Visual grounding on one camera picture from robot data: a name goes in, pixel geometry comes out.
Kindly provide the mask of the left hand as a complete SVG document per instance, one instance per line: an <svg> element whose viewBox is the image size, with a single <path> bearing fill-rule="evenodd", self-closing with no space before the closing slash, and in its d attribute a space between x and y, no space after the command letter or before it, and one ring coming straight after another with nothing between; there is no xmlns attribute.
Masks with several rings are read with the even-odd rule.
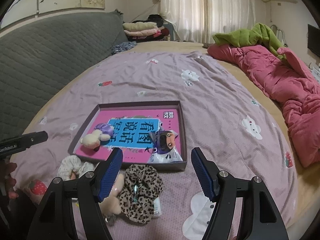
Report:
<svg viewBox="0 0 320 240"><path fill-rule="evenodd" d="M10 199L16 199L18 194L14 191L13 187L16 185L16 179L11 177L11 173L17 168L16 163L6 163L1 160L1 183L5 185L5 191Z"/></svg>

